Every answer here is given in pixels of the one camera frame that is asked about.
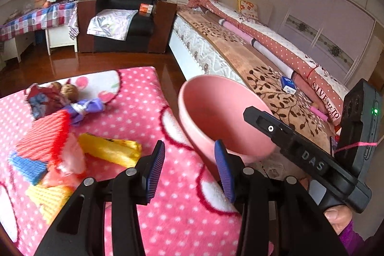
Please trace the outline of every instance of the pink bowl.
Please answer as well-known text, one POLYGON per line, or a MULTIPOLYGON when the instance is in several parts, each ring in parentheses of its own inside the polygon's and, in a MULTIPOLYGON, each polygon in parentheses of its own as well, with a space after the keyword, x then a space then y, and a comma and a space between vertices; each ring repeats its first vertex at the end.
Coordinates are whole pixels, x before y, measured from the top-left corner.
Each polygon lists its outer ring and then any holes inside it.
POLYGON ((243 119, 244 110, 250 106, 272 114, 271 110, 253 91, 234 80, 196 76, 181 87, 178 104, 185 133, 216 179, 215 140, 222 139, 228 152, 240 156, 244 163, 260 161, 276 147, 243 119))

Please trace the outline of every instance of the pink string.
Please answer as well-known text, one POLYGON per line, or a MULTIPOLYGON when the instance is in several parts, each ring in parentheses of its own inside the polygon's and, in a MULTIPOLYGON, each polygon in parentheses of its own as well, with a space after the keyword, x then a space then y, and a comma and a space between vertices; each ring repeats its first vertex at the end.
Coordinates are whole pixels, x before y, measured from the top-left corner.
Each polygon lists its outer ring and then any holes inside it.
POLYGON ((376 147, 377 146, 377 142, 356 142, 354 144, 351 144, 351 145, 347 145, 343 148, 340 148, 340 149, 337 149, 335 151, 335 153, 339 152, 339 151, 343 151, 343 150, 348 150, 350 148, 356 148, 356 147, 366 147, 366 146, 369 146, 369 147, 376 147))

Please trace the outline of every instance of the blue knitted toy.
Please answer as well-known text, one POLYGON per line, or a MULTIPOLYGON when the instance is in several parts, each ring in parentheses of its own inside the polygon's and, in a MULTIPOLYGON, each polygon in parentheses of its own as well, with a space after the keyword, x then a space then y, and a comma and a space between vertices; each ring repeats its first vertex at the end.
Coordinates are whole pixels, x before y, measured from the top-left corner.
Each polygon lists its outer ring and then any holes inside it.
POLYGON ((16 151, 11 152, 8 161, 34 186, 40 182, 48 171, 47 163, 22 158, 17 155, 16 151))

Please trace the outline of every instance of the brown patterned blanket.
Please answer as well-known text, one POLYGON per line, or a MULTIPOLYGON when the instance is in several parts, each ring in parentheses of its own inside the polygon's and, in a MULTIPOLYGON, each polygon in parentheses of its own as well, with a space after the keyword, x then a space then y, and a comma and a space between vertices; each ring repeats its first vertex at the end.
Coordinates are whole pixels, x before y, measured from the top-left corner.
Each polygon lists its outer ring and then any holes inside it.
POLYGON ((232 69, 271 109, 273 115, 329 153, 328 123, 315 116, 311 101, 297 90, 295 95, 282 90, 282 73, 250 44, 201 12, 185 6, 177 15, 218 51, 232 69))

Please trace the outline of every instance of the wooden floor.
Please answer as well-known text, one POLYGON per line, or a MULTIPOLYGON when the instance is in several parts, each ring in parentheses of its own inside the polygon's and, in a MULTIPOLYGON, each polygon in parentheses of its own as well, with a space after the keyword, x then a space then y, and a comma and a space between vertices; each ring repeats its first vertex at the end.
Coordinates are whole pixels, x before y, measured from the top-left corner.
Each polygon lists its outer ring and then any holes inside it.
POLYGON ((177 115, 177 95, 185 82, 183 73, 171 52, 146 54, 129 52, 75 53, 73 46, 53 50, 48 56, 45 44, 30 46, 21 63, 14 58, 0 73, 1 96, 28 88, 32 83, 45 83, 82 74, 153 66, 156 68, 166 100, 177 115))

